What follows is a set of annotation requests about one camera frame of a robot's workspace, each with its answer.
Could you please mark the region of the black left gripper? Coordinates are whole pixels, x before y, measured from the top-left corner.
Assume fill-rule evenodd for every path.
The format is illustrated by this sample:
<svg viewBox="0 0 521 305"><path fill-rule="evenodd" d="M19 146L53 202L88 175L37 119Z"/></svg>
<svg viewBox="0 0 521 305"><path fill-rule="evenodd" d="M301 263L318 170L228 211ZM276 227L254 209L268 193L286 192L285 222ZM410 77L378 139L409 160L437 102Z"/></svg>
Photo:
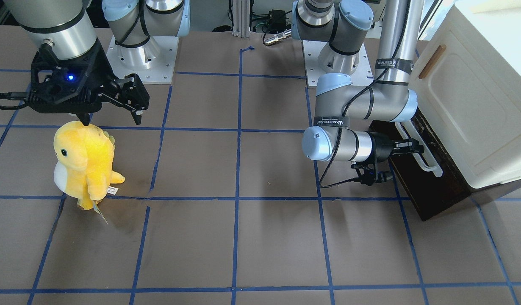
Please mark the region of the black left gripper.
<svg viewBox="0 0 521 305"><path fill-rule="evenodd" d="M375 163L386 161L392 151L394 155L423 154L424 146L416 139L392 140L383 133L370 133L372 154Z"/></svg>

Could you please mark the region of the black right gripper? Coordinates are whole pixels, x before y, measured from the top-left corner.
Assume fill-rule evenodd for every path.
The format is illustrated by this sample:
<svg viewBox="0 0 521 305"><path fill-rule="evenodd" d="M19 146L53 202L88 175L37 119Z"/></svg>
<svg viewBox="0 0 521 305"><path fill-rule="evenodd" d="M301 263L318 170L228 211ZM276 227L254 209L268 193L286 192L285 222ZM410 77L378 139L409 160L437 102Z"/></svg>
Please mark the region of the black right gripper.
<svg viewBox="0 0 521 305"><path fill-rule="evenodd" d="M99 40L86 53L60 60L42 43L31 64L30 92L25 104L39 113L75 114L89 126L102 102L125 108L136 125L150 105L150 95L137 74L117 79Z"/></svg>

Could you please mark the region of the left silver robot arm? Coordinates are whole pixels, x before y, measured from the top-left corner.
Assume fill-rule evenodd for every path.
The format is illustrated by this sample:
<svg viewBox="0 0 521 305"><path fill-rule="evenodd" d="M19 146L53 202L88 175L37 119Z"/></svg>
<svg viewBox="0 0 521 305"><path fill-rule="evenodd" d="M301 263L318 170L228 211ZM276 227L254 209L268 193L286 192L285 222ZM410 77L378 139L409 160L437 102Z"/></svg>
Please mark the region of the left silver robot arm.
<svg viewBox="0 0 521 305"><path fill-rule="evenodd" d="M313 125L302 137L303 154L316 161L378 162L395 151L385 135L351 128L353 120L401 122L413 117L417 95L408 88L418 40L422 0L389 0L381 29L374 79L358 85L353 74L332 70L319 77ZM359 56L374 13L361 0L298 0L293 38L326 42L337 57Z"/></svg>

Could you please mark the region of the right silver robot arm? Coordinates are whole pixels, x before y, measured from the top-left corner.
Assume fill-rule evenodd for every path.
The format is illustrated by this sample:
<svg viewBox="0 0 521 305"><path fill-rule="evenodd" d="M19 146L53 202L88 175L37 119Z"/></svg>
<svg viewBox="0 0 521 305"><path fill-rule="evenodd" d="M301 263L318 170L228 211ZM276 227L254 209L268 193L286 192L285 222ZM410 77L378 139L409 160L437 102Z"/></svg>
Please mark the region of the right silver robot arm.
<svg viewBox="0 0 521 305"><path fill-rule="evenodd" d="M42 114L72 114L83 125L104 103L129 112L141 123L150 95L141 71L164 65L156 37L186 36L190 29L188 0L104 0L104 18L113 31L116 55L105 53L81 0L5 0L19 25L38 47L30 70L28 92L0 93L0 99L22 100L19 106ZM125 72L114 71L115 58Z"/></svg>

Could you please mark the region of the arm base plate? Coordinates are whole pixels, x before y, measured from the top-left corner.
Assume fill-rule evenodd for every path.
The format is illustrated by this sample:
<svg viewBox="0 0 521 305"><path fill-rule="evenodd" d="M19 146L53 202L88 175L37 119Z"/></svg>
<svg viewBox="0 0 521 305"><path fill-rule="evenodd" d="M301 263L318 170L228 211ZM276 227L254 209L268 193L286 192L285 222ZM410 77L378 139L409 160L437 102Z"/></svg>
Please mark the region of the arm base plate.
<svg viewBox="0 0 521 305"><path fill-rule="evenodd" d="M354 86L369 85L374 79L364 45L350 56L334 52L326 42L304 40L302 46L309 88L317 87L318 78L327 73L349 75Z"/></svg>
<svg viewBox="0 0 521 305"><path fill-rule="evenodd" d="M115 45L113 36L106 57L119 78L134 73L144 84L171 84L179 40L179 37L155 36L144 46L125 48Z"/></svg>

